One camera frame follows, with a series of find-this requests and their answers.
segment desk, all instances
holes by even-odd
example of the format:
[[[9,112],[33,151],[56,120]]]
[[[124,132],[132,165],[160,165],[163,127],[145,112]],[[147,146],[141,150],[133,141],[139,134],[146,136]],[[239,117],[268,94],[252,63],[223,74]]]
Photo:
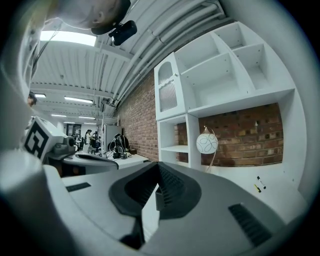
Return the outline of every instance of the desk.
[[[108,159],[116,161],[117,164],[119,165],[119,169],[124,169],[124,168],[127,168],[127,167],[140,165],[144,161],[148,161],[149,160],[148,158],[143,157],[143,156],[138,155],[138,154],[133,154],[132,156],[130,156],[127,159],[121,159],[121,158],[114,159],[112,156],[108,157]]]

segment brick wall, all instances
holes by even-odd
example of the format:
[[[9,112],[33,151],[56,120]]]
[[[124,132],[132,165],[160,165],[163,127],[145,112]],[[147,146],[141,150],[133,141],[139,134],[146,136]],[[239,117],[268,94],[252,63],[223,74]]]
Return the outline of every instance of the brick wall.
[[[219,141],[213,163],[216,166],[260,166],[282,162],[284,134],[276,103],[199,118],[201,133],[204,126],[212,128]],[[177,144],[187,145],[186,124],[180,123],[175,129]],[[209,165],[212,158],[213,154],[202,154],[201,163]],[[188,154],[179,153],[177,159],[188,162]]]
[[[117,110],[120,125],[130,147],[151,161],[158,161],[158,128],[155,106],[155,78],[153,70],[128,96]]]

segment person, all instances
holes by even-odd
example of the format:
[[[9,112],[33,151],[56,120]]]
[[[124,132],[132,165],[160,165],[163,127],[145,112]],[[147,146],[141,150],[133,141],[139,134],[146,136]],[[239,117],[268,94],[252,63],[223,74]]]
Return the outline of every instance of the person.
[[[1,133],[1,149],[15,149],[32,116],[26,104],[39,59],[40,36],[45,24],[60,19],[67,25],[79,29],[91,29],[102,35],[119,23],[130,7],[129,0],[25,0],[9,21],[10,29],[3,31],[7,41],[0,55],[0,109],[8,106],[10,111],[1,116],[5,125]]]
[[[92,130],[87,130],[86,133],[85,133],[85,144],[90,144],[90,140],[91,140],[91,136],[90,136],[90,133],[92,132]]]
[[[36,105],[37,104],[37,98],[36,98],[36,95],[30,91],[29,92],[29,96],[28,96],[28,100],[27,100],[27,104],[32,108],[33,105]]]

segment ceiling light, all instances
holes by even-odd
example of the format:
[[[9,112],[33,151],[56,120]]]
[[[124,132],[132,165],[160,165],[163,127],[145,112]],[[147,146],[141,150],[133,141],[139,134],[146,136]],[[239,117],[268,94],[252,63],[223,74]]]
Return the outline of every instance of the ceiling light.
[[[67,117],[66,115],[63,115],[63,114],[52,114],[51,116],[52,117],[61,117],[61,118],[66,118]]]
[[[88,116],[79,116],[79,118],[85,118],[85,119],[96,119],[95,117],[88,117]]]
[[[37,98],[45,98],[46,97],[46,95],[45,94],[43,94],[43,93],[36,93],[36,94],[34,94]]]
[[[94,103],[92,100],[90,99],[82,99],[82,98],[72,98],[72,97],[67,97],[67,96],[64,96],[64,99],[65,100],[68,100],[68,101],[75,101],[75,102],[85,102],[85,103]]]
[[[40,41],[49,41],[55,31],[42,31]],[[78,43],[87,46],[95,46],[96,36],[75,32],[59,31],[51,41]]]

